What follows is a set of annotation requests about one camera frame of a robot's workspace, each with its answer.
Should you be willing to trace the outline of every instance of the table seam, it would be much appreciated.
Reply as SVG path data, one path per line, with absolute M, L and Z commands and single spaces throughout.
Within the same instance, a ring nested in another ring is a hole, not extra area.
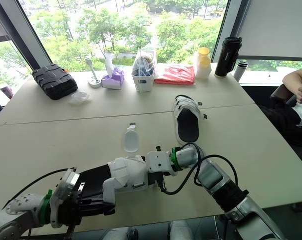
M 220 108 L 229 108 L 229 107 L 241 107 L 241 106 L 249 106 L 249 105 L 256 105 L 255 103 L 249 104 L 239 104 L 239 105 L 227 105 L 227 106 L 215 106 L 215 107 L 203 107 L 199 110 L 205 109 L 220 109 Z M 125 117 L 125 116 L 133 116 L 133 115 L 147 115 L 147 114 L 163 114 L 163 113 L 172 113 L 171 111 L 156 111 L 156 112 L 145 112 L 145 113 L 134 113 L 134 114 L 122 114 L 122 115 L 110 115 L 110 116 L 94 116 L 94 117 L 83 117 L 83 118 L 68 118 L 68 119 L 59 119 L 59 120 L 45 120 L 45 121 L 31 121 L 31 122 L 17 122 L 17 123 L 8 123 L 8 124 L 0 124 L 0 126 L 8 126 L 8 125 L 21 125 L 21 124 L 39 124 L 39 123 L 51 123 L 51 122 L 61 122 L 61 121 L 71 121 L 71 120 L 84 120 L 84 119 L 102 119 L 102 118 L 114 118 L 114 117 Z

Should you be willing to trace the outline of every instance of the green ring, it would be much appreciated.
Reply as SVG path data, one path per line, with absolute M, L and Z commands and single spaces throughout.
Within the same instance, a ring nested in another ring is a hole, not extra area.
M 175 148 L 172 148 L 171 160 L 172 160 L 176 170 L 181 171 L 182 169 L 180 168 L 179 164 L 177 163 Z
M 47 194 L 44 197 L 44 202 L 43 202 L 43 204 L 41 206 L 41 209 L 39 211 L 39 214 L 38 214 L 39 223 L 42 224 L 42 225 L 46 224 L 46 222 L 45 222 L 45 212 L 46 212 L 47 206 L 49 205 L 51 196 L 52 196 L 52 189 L 49 189 L 47 191 Z

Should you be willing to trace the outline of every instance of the person's arm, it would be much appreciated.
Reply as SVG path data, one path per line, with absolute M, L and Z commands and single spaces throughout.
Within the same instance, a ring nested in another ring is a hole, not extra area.
M 297 102 L 302 104 L 302 69 L 294 71 L 283 78 L 283 83 L 297 96 Z

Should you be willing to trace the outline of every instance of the black pants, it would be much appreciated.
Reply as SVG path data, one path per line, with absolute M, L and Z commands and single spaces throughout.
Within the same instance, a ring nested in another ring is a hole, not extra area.
M 302 160 L 302 127 L 296 126 L 301 122 L 299 115 L 287 105 L 260 109 Z

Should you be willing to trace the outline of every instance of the black case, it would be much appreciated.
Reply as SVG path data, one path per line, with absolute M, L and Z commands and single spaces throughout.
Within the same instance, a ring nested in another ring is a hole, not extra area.
M 51 99 L 57 100 L 77 90 L 75 80 L 56 64 L 32 72 L 34 80 Z

